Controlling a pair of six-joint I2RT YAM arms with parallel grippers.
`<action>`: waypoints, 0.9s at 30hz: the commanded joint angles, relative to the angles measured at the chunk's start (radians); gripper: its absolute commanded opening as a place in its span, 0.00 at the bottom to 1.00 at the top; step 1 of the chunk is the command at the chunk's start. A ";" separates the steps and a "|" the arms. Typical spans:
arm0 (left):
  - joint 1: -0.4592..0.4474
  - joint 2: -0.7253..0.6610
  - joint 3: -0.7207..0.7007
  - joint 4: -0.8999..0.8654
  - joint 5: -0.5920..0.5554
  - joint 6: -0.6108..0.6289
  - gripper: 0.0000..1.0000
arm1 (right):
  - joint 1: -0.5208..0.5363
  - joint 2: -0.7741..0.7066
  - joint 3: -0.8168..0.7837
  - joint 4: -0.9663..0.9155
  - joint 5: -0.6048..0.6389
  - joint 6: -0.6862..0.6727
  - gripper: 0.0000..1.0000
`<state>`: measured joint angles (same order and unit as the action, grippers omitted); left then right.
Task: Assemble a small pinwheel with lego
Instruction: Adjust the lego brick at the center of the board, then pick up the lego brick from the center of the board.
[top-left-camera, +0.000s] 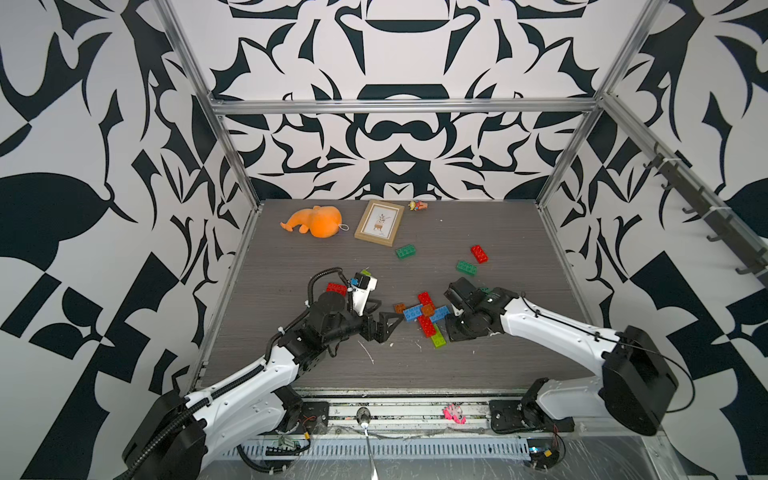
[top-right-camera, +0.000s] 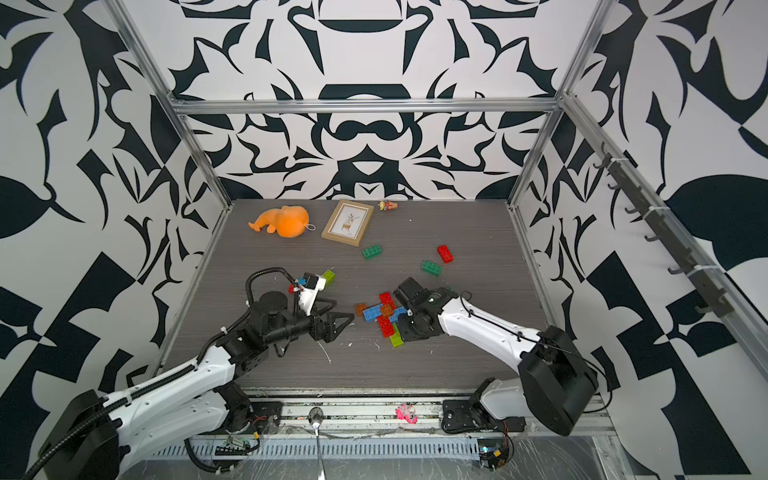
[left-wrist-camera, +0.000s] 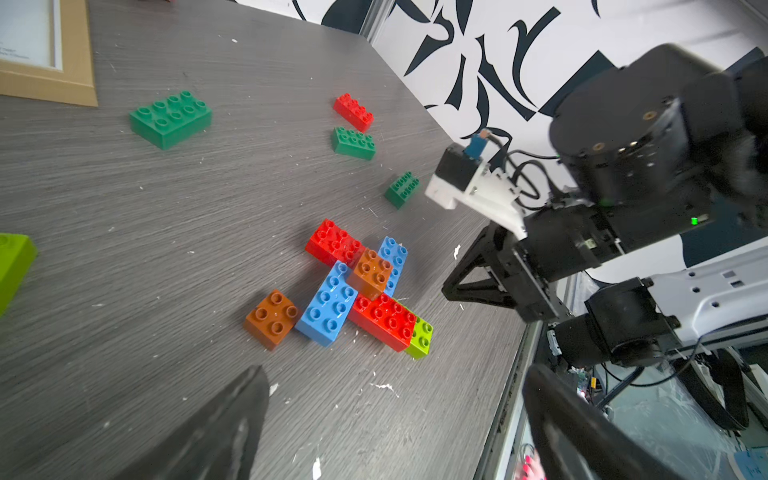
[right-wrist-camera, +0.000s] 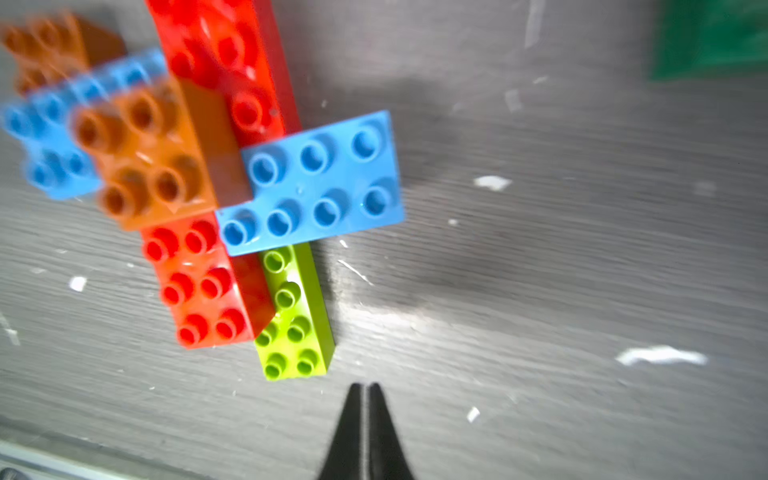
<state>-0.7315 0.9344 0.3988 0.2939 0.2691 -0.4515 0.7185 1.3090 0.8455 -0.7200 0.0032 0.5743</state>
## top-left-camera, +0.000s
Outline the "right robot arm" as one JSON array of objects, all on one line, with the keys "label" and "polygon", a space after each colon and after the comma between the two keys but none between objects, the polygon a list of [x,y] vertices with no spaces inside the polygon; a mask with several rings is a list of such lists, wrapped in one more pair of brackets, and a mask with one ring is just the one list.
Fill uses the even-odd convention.
[{"label": "right robot arm", "polygon": [[611,418],[626,429],[653,436],[673,413],[679,362],[662,354],[642,329],[597,327],[545,309],[525,294],[496,287],[485,291],[466,278],[444,293],[454,312],[446,320],[450,341],[506,334],[558,353],[588,371],[570,380],[542,377],[524,395],[492,410],[498,434],[570,431],[578,418]]}]

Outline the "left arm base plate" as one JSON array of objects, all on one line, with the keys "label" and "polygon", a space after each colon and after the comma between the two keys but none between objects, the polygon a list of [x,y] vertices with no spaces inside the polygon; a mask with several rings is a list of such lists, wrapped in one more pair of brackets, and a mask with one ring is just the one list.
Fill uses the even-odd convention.
[{"label": "left arm base plate", "polygon": [[295,434],[308,432],[310,435],[324,434],[328,429],[330,404],[325,401],[302,402],[290,406],[277,430]]}]

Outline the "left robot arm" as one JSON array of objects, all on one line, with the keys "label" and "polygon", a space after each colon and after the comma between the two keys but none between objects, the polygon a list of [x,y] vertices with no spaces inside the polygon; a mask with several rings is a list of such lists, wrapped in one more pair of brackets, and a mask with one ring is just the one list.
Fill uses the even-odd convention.
[{"label": "left robot arm", "polygon": [[307,284],[302,312],[278,329],[265,353],[207,388],[170,392],[150,408],[125,447],[122,479],[195,479],[212,462],[265,433],[298,426],[302,398],[292,385],[339,345],[360,336],[386,342],[404,316],[380,311],[377,281],[332,267]]}]

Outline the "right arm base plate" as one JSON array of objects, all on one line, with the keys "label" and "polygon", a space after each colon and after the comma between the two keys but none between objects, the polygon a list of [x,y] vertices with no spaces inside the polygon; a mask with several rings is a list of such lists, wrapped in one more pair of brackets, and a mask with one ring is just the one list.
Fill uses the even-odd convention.
[{"label": "right arm base plate", "polygon": [[492,400],[489,402],[489,409],[491,430],[496,434],[571,433],[575,430],[575,422],[572,417],[553,420],[535,402]]}]

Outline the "blue lego brick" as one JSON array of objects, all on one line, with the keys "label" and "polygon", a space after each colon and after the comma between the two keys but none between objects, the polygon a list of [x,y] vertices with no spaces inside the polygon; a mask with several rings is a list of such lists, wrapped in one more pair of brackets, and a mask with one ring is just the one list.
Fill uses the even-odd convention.
[{"label": "blue lego brick", "polygon": [[452,313],[452,309],[450,307],[441,306],[435,310],[434,314],[430,317],[430,320],[432,323],[436,323],[445,319],[451,313]]},{"label": "blue lego brick", "polygon": [[413,306],[403,311],[404,318],[407,322],[417,321],[422,316],[422,305]]}]

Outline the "lime lego brick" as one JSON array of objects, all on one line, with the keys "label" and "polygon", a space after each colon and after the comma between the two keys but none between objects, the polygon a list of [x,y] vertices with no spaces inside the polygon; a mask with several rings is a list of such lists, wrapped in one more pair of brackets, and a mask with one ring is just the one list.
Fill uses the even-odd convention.
[{"label": "lime lego brick", "polygon": [[431,341],[433,343],[433,346],[436,349],[440,349],[440,348],[444,347],[447,344],[447,342],[446,342],[445,338],[443,337],[440,329],[437,326],[435,326],[433,328],[433,330],[434,330],[434,333],[430,337],[430,339],[431,339]]}]

